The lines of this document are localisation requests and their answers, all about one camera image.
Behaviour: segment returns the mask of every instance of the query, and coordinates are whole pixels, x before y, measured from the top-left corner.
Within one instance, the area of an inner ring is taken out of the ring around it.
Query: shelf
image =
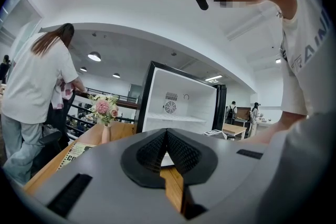
[[[158,113],[148,113],[147,118],[156,120],[166,120],[166,121],[206,122],[205,120],[201,120],[190,116],[175,116],[175,115],[158,114]]]

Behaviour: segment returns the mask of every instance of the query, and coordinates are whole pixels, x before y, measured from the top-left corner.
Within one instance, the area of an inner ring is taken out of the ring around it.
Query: woman
[[[258,103],[254,103],[254,107],[252,108],[252,111],[250,112],[250,122],[251,122],[251,131],[250,131],[250,136],[255,136],[256,135],[256,131],[257,131],[257,118],[258,118],[258,107],[259,104]]]
[[[3,84],[6,84],[6,74],[9,70],[9,56],[4,56],[4,61],[0,65],[0,80]]]
[[[14,58],[14,69],[2,101],[2,131],[7,161],[6,175],[19,184],[30,180],[33,159],[41,151],[41,124],[45,122],[58,78],[85,88],[78,78],[68,50],[74,27],[64,24],[55,31],[38,33]]]

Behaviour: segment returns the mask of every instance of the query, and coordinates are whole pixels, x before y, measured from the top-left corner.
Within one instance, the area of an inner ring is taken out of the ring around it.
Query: paper
[[[63,166],[67,165],[68,163],[72,162],[74,159],[76,159],[78,156],[80,156],[83,152],[89,150],[90,148],[94,147],[96,145],[89,145],[84,144],[80,142],[76,142],[67,155],[62,160],[61,164],[58,166],[57,170],[60,170]]]

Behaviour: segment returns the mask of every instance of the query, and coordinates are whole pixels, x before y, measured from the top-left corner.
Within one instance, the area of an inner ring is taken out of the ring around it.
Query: gray pants
[[[43,148],[38,142],[42,137],[41,124],[18,122],[4,114],[1,115],[1,124],[7,154],[4,172],[24,185],[30,180],[33,159]]]

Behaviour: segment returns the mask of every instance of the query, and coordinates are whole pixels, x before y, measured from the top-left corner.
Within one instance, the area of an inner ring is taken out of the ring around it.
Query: black rubber pad
[[[247,150],[238,150],[237,153],[254,159],[261,159],[261,157],[263,156],[262,153]]]
[[[48,208],[56,214],[66,217],[91,180],[92,177],[89,175],[77,174],[52,200]]]

